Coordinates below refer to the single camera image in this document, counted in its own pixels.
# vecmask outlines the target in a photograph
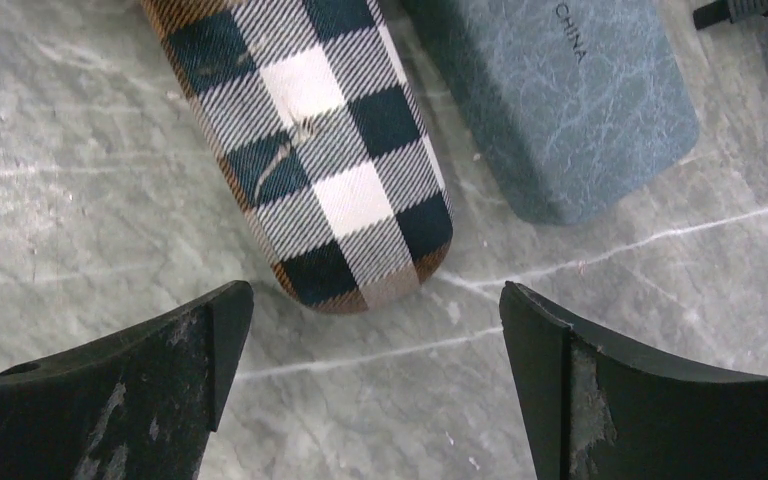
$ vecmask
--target black square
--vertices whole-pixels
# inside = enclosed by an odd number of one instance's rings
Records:
[[[366,0],[302,0],[310,23],[322,42],[340,35],[375,27]]]
[[[452,240],[452,219],[442,193],[396,214],[396,221],[408,244],[411,258],[418,262]]]
[[[358,288],[336,240],[281,262],[284,273],[305,305],[313,306]]]
[[[420,139],[402,87],[387,88],[350,102],[349,111],[372,158]]]
[[[228,154],[228,162],[252,208],[311,185],[287,132],[243,145]],[[258,192],[257,183],[270,164],[272,171]]]
[[[231,12],[187,25],[167,41],[196,93],[256,69]]]

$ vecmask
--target marble countertop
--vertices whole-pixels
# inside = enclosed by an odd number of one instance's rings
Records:
[[[330,317],[281,293],[133,0],[0,0],[0,371],[248,280],[254,323],[200,477],[247,480],[534,478],[498,317],[506,280],[768,374],[768,20],[697,33],[700,3],[657,0],[697,147],[574,227],[512,215],[388,9],[455,240],[421,292]]]

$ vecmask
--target worn black surface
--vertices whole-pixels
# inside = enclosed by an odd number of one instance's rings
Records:
[[[500,312],[539,480],[768,479],[767,377],[648,347],[522,285],[508,283]],[[567,357],[546,353],[547,345],[564,342]],[[595,367],[593,391],[570,388],[582,380],[562,367],[572,362],[573,350]],[[560,402],[559,419],[556,392],[564,389],[570,396]],[[600,437],[605,432],[588,432],[594,425],[585,425],[579,434],[585,431],[593,441],[573,451],[582,442],[574,437],[570,405],[593,406],[599,398],[612,435]],[[584,463],[575,474],[573,457]]]
[[[1,479],[194,479],[252,314],[233,282],[0,374]]]

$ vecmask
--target checkered pattern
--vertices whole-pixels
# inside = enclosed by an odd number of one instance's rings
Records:
[[[142,0],[276,277],[333,313],[416,289],[452,238],[376,0]]]

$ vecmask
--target brown stripe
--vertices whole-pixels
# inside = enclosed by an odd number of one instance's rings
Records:
[[[363,299],[370,309],[386,305],[418,289],[419,278],[412,262],[388,273],[384,278],[360,287]]]
[[[334,297],[326,302],[309,307],[321,313],[350,314],[361,313],[369,310],[369,306],[363,299],[360,290],[352,290],[349,293]]]
[[[140,0],[157,36],[171,33],[248,0]]]
[[[287,272],[284,271],[284,266],[280,263],[272,265],[272,272],[275,274],[275,278],[278,279],[278,283],[281,284],[281,288],[287,292],[288,295],[293,297],[294,300],[299,300],[299,294],[296,293],[296,289],[293,287],[293,282],[290,281],[290,277],[287,276]]]
[[[173,49],[166,40],[161,41],[160,44],[163,46],[163,51],[166,53],[166,59],[169,60],[169,64],[172,66],[172,72],[175,74],[175,78],[177,78],[178,83],[181,84],[181,89],[184,91],[184,97],[187,100],[196,98],[196,91],[190,83],[190,77],[187,76],[184,67],[181,65],[181,62],[178,61],[175,49]]]
[[[234,175],[234,169],[231,168],[231,162],[228,160],[228,156],[222,148],[222,142],[219,141],[219,137],[216,135],[216,131],[210,124],[210,120],[207,118],[207,114],[204,112],[204,108],[198,97],[194,97],[190,100],[190,107],[193,110],[193,114],[196,116],[196,120],[198,121],[202,132],[204,132],[205,138],[207,138],[207,144],[210,146],[211,151],[213,151],[213,156],[216,157],[216,163],[219,164],[219,169],[222,170],[222,175],[225,177],[225,181],[228,183],[231,193],[234,194],[234,199],[237,201],[237,205],[240,207],[240,210],[244,212],[251,210],[251,206],[240,185],[240,181],[237,176]]]
[[[254,239],[260,244],[260,248],[266,256],[266,261],[269,262],[270,265],[278,264],[278,255],[275,253],[275,249],[272,248],[272,244],[269,242],[269,238],[263,230],[263,224],[260,222],[260,219],[257,218],[257,213],[250,210],[243,212],[243,217],[245,217],[246,221],[249,223],[249,228],[254,235]]]
[[[446,254],[449,253],[450,245],[451,242],[448,242],[436,252],[429,253],[416,262],[416,276],[419,277],[419,283],[425,283],[425,281],[437,271],[437,268],[439,268],[440,264],[445,260]]]

